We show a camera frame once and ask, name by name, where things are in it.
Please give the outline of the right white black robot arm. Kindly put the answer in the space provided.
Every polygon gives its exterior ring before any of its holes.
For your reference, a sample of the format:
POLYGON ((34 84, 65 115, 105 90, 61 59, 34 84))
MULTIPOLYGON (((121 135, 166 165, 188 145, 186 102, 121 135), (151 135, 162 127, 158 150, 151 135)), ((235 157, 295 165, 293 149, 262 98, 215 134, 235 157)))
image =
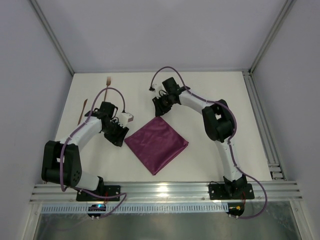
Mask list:
POLYGON ((155 93, 152 102, 156 117, 168 113, 175 104, 189 107, 202 115, 205 133, 215 143, 220 155, 224 192, 230 199, 241 197, 248 181, 237 169, 235 155, 230 149, 233 146, 231 138, 235 135, 236 123, 227 103, 223 99, 205 100, 192 92, 189 87, 179 86, 173 77, 166 79, 160 85, 151 83, 149 90, 155 93))

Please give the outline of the purple satin napkin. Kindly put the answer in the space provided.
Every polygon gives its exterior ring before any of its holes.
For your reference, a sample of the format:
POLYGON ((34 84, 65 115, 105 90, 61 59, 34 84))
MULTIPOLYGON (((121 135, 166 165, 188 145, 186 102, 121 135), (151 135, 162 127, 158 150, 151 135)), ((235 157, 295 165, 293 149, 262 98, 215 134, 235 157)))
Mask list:
POLYGON ((189 145, 161 117, 154 117, 124 142, 153 176, 189 145))

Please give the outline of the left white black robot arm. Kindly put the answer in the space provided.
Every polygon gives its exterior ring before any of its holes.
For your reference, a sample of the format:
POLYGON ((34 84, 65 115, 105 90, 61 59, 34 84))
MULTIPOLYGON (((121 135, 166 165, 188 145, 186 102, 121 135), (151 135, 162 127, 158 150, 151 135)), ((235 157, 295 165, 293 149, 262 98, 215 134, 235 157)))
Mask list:
POLYGON ((82 170, 80 152, 98 134, 116 147, 123 145, 134 117, 118 107, 103 101, 99 108, 87 112, 84 120, 68 136, 58 141, 48 141, 44 146, 41 178, 59 184, 62 191, 72 188, 95 198, 107 199, 104 180, 82 170))

